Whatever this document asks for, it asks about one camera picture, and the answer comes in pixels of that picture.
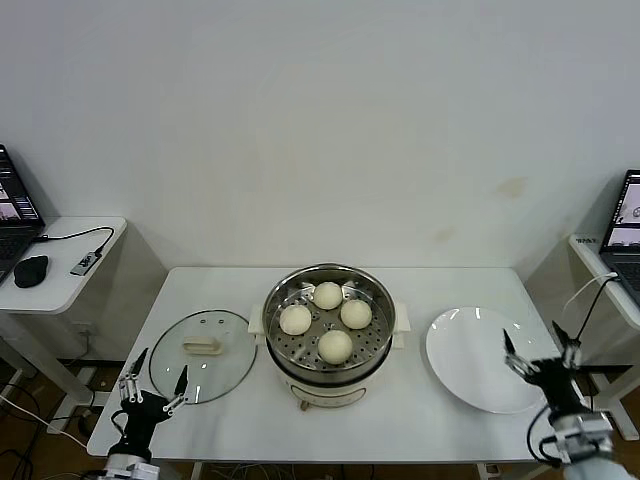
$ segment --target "laptop keyboard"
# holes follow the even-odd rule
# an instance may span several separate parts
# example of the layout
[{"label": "laptop keyboard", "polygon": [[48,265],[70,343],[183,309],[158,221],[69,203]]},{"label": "laptop keyboard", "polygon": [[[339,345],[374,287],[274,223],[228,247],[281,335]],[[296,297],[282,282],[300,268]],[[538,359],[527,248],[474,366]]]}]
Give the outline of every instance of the laptop keyboard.
[{"label": "laptop keyboard", "polygon": [[22,237],[19,235],[0,237],[0,260],[14,259],[20,250],[25,247],[25,244],[28,241],[29,237]]},{"label": "laptop keyboard", "polygon": [[619,274],[633,289],[640,291],[640,263],[616,263],[615,265]]}]

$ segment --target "laptop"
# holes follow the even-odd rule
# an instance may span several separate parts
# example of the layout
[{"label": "laptop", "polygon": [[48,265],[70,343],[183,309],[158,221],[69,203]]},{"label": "laptop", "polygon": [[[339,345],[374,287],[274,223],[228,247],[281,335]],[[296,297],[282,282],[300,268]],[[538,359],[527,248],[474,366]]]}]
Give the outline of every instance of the laptop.
[{"label": "laptop", "polygon": [[640,305],[640,170],[625,175],[600,257]]},{"label": "laptop", "polygon": [[42,217],[29,198],[7,149],[0,145],[0,282],[43,229]]}]

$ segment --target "laptop screen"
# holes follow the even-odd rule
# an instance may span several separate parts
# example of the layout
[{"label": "laptop screen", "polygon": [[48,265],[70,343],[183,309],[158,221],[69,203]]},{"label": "laptop screen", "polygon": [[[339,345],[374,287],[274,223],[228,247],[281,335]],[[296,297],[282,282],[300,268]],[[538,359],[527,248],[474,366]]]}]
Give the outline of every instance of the laptop screen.
[{"label": "laptop screen", "polygon": [[603,249],[640,250],[640,171],[629,170],[616,203]]},{"label": "laptop screen", "polygon": [[0,227],[42,223],[6,148],[0,145]]}]

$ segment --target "glass lid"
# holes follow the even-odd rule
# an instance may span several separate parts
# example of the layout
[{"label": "glass lid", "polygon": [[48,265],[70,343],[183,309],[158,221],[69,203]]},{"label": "glass lid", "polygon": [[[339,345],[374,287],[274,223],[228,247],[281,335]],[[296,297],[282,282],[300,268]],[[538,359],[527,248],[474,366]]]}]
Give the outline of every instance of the glass lid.
[{"label": "glass lid", "polygon": [[188,368],[188,404],[205,403],[230,392],[249,373],[256,342],[248,322],[226,310],[206,310],[183,318],[158,340],[149,361],[153,386],[166,398]]}]

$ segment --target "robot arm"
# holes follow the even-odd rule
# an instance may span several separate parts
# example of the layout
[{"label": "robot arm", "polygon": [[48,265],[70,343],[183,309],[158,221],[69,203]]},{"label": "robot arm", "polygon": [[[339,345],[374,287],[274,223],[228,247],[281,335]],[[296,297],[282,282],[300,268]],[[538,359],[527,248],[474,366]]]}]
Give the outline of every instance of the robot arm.
[{"label": "robot arm", "polygon": [[147,355],[145,349],[128,372],[118,380],[120,390],[120,410],[114,414],[127,415],[127,424],[121,430],[121,437],[109,450],[109,458],[104,471],[97,480],[157,480],[160,470],[150,465],[149,445],[156,425],[173,416],[175,411],[186,402],[187,366],[178,379],[174,391],[175,397],[165,397],[141,390],[138,375]]},{"label": "robot arm", "polygon": [[[593,412],[582,404],[575,382],[580,342],[569,338],[555,322],[553,328],[562,344],[562,355],[534,361],[518,356],[504,331],[507,365],[527,383],[542,389],[550,409],[549,424],[555,431],[540,441],[536,453],[531,447],[529,428],[527,444],[532,456],[554,468],[564,465],[568,480],[633,479],[622,466],[611,461],[613,428],[605,414]],[[544,446],[548,444],[556,446],[559,457],[545,452]]]}]

